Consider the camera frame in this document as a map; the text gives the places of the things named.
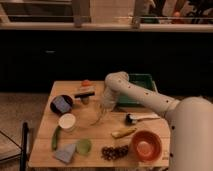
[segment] white cup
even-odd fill
[[[58,125],[66,132],[71,132],[75,127],[76,118],[71,113],[66,113],[59,118]]]

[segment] cucumber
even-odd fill
[[[58,135],[59,135],[60,130],[61,130],[61,127],[57,126],[53,133],[53,136],[52,136],[52,150],[53,151],[55,151],[57,149]]]

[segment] cup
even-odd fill
[[[76,118],[71,113],[66,113],[59,118],[58,125],[66,132],[71,132],[75,127]]]
[[[136,132],[131,140],[133,151],[140,162],[155,162],[162,153],[160,137],[147,130]]]

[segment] grapes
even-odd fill
[[[129,146],[118,146],[118,147],[103,147],[101,149],[102,157],[105,160],[116,160],[118,158],[124,157],[128,154]]]

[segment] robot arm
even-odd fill
[[[138,87],[125,72],[111,73],[105,79],[101,99],[104,108],[113,109],[120,93],[137,100],[164,117],[170,126],[169,171],[213,171],[213,105],[189,97],[182,101]]]
[[[108,74],[105,83],[107,87],[101,101],[103,107],[114,108],[119,94],[123,93],[171,122],[171,112],[179,100],[130,83],[125,72]]]

